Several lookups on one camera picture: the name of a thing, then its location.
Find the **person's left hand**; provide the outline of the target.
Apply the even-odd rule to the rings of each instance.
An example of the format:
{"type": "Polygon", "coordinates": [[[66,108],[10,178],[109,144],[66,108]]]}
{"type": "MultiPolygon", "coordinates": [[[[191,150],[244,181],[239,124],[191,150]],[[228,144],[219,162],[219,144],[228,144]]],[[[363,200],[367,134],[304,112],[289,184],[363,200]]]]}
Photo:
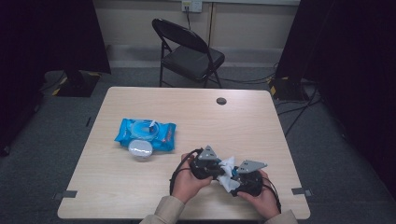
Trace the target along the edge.
{"type": "Polygon", "coordinates": [[[212,177],[206,179],[196,178],[190,170],[190,163],[193,161],[194,156],[185,153],[181,156],[181,167],[177,173],[172,196],[180,199],[186,204],[190,199],[197,195],[200,189],[208,186],[212,177]]]}

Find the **black folding chair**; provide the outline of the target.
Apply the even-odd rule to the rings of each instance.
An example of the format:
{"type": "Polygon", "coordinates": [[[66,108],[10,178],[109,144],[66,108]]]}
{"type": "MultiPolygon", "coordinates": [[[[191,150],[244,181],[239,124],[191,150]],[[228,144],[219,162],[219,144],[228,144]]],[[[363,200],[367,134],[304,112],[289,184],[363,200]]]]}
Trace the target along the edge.
{"type": "Polygon", "coordinates": [[[217,83],[221,88],[218,69],[225,62],[225,55],[210,48],[194,31],[176,23],[154,19],[152,27],[162,41],[159,86],[169,83],[163,80],[166,68],[189,80],[203,83],[217,83]]]}

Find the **beige wall conduit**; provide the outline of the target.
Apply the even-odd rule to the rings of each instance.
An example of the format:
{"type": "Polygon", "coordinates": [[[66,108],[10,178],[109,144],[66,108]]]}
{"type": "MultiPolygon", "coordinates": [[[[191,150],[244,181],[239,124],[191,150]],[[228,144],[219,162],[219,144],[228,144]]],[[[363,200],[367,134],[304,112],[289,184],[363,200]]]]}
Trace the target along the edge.
{"type": "Polygon", "coordinates": [[[211,47],[213,44],[214,29],[215,29],[215,19],[216,19],[216,4],[211,2],[209,4],[209,25],[208,25],[208,46],[211,47]]]}

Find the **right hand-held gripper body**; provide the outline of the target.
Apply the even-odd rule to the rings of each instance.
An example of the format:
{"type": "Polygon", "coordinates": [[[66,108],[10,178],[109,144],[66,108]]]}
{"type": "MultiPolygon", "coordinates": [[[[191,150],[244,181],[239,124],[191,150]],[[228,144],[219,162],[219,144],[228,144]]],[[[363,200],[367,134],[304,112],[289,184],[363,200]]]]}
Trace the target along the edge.
{"type": "Polygon", "coordinates": [[[253,197],[257,197],[262,191],[262,176],[260,169],[266,167],[265,162],[244,160],[237,168],[237,175],[234,180],[238,181],[240,186],[231,191],[236,197],[239,191],[246,192],[253,197]]]}

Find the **grey tape strip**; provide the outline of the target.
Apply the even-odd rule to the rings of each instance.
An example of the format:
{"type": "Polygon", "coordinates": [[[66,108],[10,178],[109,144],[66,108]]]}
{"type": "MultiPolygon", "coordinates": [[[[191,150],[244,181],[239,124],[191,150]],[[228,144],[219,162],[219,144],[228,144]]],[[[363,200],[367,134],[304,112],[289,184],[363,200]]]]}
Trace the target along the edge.
{"type": "Polygon", "coordinates": [[[304,189],[304,188],[294,188],[291,190],[293,195],[304,195],[307,197],[310,197],[313,195],[312,191],[310,189],[304,189]]]}
{"type": "Polygon", "coordinates": [[[53,195],[53,200],[62,200],[63,198],[75,198],[77,196],[77,190],[64,190],[62,192],[57,192],[53,195]]]}

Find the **black curtain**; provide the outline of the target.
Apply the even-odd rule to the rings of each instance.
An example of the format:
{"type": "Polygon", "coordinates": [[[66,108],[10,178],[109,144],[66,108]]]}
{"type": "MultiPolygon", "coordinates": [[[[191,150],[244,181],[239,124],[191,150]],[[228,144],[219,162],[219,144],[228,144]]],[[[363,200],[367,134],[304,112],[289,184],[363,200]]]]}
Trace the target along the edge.
{"type": "Polygon", "coordinates": [[[300,0],[276,74],[319,84],[396,199],[396,0],[300,0]]]}
{"type": "Polygon", "coordinates": [[[0,157],[58,70],[110,72],[93,0],[0,0],[0,157]]]}

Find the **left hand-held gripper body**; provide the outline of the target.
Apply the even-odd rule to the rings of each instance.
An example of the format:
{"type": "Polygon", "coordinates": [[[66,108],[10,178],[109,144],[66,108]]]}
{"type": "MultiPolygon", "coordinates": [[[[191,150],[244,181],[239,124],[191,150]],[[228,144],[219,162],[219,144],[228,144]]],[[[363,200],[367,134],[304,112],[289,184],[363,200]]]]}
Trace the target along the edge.
{"type": "Polygon", "coordinates": [[[198,179],[214,178],[216,167],[219,167],[219,159],[211,146],[197,150],[198,155],[190,163],[193,175],[198,179]]]}

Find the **blue wet wipes pack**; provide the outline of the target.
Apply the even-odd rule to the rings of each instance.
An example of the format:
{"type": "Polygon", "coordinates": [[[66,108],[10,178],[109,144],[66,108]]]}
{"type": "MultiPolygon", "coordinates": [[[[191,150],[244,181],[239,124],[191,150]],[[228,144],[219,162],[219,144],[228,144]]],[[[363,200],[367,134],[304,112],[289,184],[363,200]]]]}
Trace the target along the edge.
{"type": "Polygon", "coordinates": [[[123,119],[115,138],[136,159],[147,159],[155,151],[169,152],[175,148],[175,123],[149,124],[154,119],[123,119]]]}

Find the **person's right hand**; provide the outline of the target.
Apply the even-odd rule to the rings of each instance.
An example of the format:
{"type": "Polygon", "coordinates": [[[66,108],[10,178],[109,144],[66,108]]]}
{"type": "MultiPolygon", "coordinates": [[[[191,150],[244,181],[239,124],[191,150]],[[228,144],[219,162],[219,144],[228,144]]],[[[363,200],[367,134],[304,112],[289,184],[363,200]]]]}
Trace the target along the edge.
{"type": "Polygon", "coordinates": [[[251,203],[252,206],[256,209],[256,211],[265,219],[269,220],[280,214],[277,199],[275,196],[275,190],[271,186],[271,181],[269,180],[268,174],[263,170],[260,170],[260,174],[262,176],[262,191],[261,194],[257,197],[253,197],[252,195],[239,191],[237,195],[251,203]]]}

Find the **white wall socket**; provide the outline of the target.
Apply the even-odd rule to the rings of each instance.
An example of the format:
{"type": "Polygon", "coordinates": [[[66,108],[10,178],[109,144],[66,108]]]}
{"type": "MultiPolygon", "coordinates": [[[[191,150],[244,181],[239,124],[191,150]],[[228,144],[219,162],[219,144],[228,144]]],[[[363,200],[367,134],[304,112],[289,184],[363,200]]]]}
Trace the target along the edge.
{"type": "Polygon", "coordinates": [[[201,13],[203,2],[201,0],[182,0],[181,10],[183,12],[201,13]]]}

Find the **black stand base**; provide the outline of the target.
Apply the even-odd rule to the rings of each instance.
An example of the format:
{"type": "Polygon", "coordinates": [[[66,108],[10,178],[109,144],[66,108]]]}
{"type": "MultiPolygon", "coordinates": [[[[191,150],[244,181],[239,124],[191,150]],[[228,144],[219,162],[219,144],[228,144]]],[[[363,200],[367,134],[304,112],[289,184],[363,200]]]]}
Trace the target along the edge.
{"type": "Polygon", "coordinates": [[[308,95],[300,82],[294,82],[288,77],[271,78],[268,87],[272,96],[284,101],[307,101],[308,95]]]}
{"type": "Polygon", "coordinates": [[[100,79],[100,75],[78,70],[65,70],[64,78],[53,92],[54,96],[62,97],[90,97],[100,79]]]}

